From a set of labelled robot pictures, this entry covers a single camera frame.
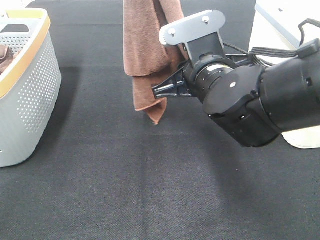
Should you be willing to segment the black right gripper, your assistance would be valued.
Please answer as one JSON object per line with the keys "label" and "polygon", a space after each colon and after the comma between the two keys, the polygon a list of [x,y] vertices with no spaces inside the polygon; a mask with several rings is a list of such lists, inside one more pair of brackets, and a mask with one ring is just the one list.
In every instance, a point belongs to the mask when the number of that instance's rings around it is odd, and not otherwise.
{"label": "black right gripper", "polygon": [[188,87],[187,79],[184,76],[184,69],[188,64],[188,60],[179,63],[175,73],[162,83],[152,85],[151,89],[156,99],[194,97],[192,91]]}

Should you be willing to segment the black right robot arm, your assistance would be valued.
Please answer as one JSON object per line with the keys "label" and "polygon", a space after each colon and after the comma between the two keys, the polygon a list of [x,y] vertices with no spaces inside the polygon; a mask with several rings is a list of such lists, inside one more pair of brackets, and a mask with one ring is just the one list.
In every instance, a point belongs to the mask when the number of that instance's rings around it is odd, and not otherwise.
{"label": "black right robot arm", "polygon": [[262,147],[284,132],[320,124],[320,41],[265,68],[214,58],[180,65],[152,87],[159,98],[197,98],[206,115],[244,147]]}

